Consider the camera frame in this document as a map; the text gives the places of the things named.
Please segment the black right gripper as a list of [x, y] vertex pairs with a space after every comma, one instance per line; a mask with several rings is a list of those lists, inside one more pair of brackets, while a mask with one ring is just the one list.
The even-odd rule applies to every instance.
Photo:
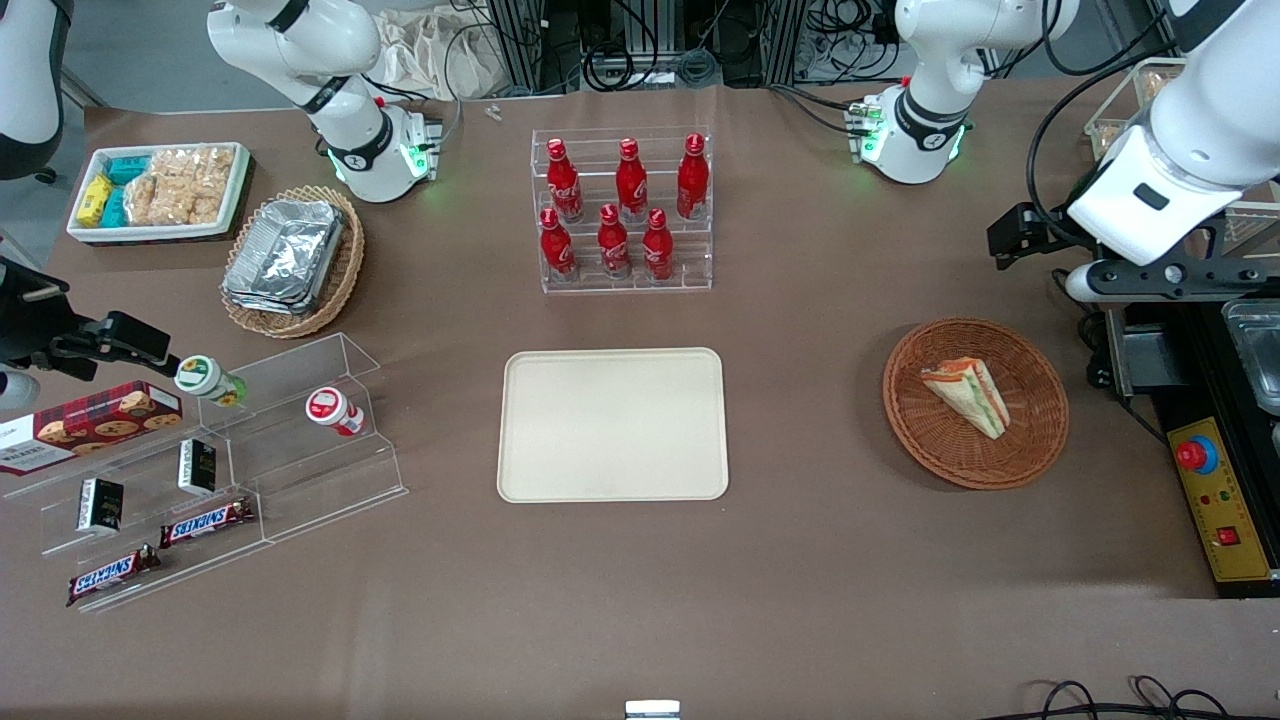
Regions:
[[3, 365], [91, 382], [100, 359], [177, 375], [180, 360], [169, 352], [170, 336], [127, 313], [109, 313], [97, 323], [95, 338], [60, 338], [76, 331], [76, 313], [67, 299], [69, 288], [64, 281], [3, 259]]

